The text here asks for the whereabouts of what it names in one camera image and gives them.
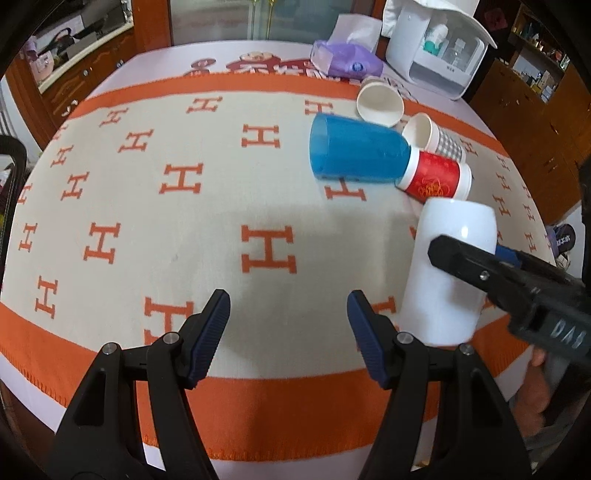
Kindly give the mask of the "person's hand holding gripper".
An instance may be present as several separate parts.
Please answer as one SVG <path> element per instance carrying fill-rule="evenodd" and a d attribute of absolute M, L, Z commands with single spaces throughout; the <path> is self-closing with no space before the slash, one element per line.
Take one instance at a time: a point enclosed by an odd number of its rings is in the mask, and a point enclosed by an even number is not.
<path fill-rule="evenodd" d="M 543 412 L 551 398 L 543 371 L 546 356 L 544 350 L 538 347 L 533 349 L 523 384 L 512 407 L 518 429 L 524 438 L 538 434 L 545 425 Z"/>

